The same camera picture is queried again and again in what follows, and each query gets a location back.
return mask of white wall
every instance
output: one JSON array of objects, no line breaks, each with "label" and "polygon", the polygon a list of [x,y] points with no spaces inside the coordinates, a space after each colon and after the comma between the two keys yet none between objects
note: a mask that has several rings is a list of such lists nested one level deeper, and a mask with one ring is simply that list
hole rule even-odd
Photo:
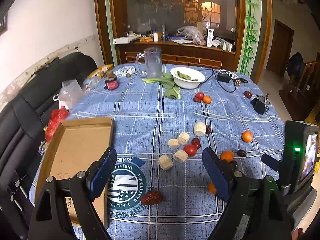
[{"label": "white wall", "polygon": [[294,30],[290,57],[299,51],[304,62],[316,60],[317,51],[320,52],[320,30],[311,15],[310,8],[303,4],[285,4],[281,0],[272,0],[272,3],[273,22],[264,68],[268,63],[275,19]]},{"label": "white wall", "polygon": [[[43,57],[97,33],[94,0],[16,0],[0,36],[0,91]],[[103,64],[99,39],[86,51]]]}]

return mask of blue gripper pad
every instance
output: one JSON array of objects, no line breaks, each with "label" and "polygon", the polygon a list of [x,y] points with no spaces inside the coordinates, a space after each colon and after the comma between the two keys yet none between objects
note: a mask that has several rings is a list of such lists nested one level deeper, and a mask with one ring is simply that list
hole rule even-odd
[{"label": "blue gripper pad", "polygon": [[109,147],[100,160],[92,163],[87,170],[86,186],[89,190],[88,198],[90,201],[101,196],[111,172],[114,170],[116,159],[116,150]]},{"label": "blue gripper pad", "polygon": [[209,177],[217,189],[217,195],[228,202],[230,199],[231,175],[224,169],[220,159],[211,148],[206,148],[202,152],[202,163],[209,174]]}]

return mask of doorway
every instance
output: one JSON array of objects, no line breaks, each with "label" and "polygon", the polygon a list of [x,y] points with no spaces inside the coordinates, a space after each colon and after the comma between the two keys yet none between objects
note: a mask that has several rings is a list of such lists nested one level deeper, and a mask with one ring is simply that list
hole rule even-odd
[{"label": "doorway", "polygon": [[275,20],[273,40],[266,70],[283,77],[289,61],[293,30],[287,25]]}]

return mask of blue plaid tablecloth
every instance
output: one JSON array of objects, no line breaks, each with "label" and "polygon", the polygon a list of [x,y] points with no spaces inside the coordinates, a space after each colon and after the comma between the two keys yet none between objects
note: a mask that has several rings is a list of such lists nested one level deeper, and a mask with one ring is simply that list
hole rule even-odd
[{"label": "blue plaid tablecloth", "polygon": [[[169,73],[175,65],[163,65]],[[211,71],[202,72],[206,78]],[[238,169],[246,176],[262,179],[277,172],[261,162],[267,153],[277,160],[284,151],[284,124],[270,105],[264,115],[257,114],[243,93],[251,91],[252,98],[261,90],[248,77],[233,93],[225,92],[211,77],[194,90],[181,89],[181,100],[168,99],[166,89],[159,83],[143,83],[137,71],[131,78],[118,78],[116,90],[105,90],[101,81],[71,111],[70,119],[110,116],[114,121],[113,146],[117,164],[108,183],[108,233],[112,239],[207,239],[221,217],[225,203],[207,189],[210,178],[202,164],[201,154],[211,147],[217,154],[225,150],[235,153]],[[233,85],[223,83],[225,89]],[[193,101],[195,93],[212,97],[211,104]],[[180,132],[193,134],[196,122],[204,122],[212,133],[200,137],[201,148],[185,163],[174,161],[174,167],[163,171],[157,159],[167,154],[173,157],[167,141]],[[254,139],[244,143],[241,134],[249,130]],[[239,149],[247,157],[236,155]],[[34,185],[30,200],[34,199]],[[165,201],[144,206],[140,196],[149,190],[159,190]],[[240,226],[236,239],[242,237]],[[74,227],[76,236],[83,239],[81,228]]]}]

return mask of white bowl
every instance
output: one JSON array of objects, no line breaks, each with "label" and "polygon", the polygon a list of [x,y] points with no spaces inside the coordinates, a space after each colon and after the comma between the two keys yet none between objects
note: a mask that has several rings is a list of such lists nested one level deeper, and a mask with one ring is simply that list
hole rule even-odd
[{"label": "white bowl", "polygon": [[[180,78],[177,74],[177,71],[181,72],[184,75],[190,76],[191,79],[198,79],[198,81],[185,80],[183,78]],[[173,80],[177,84],[177,86],[185,89],[195,89],[201,82],[205,80],[205,77],[201,72],[188,67],[172,68],[170,70],[170,74],[173,76]]]}]

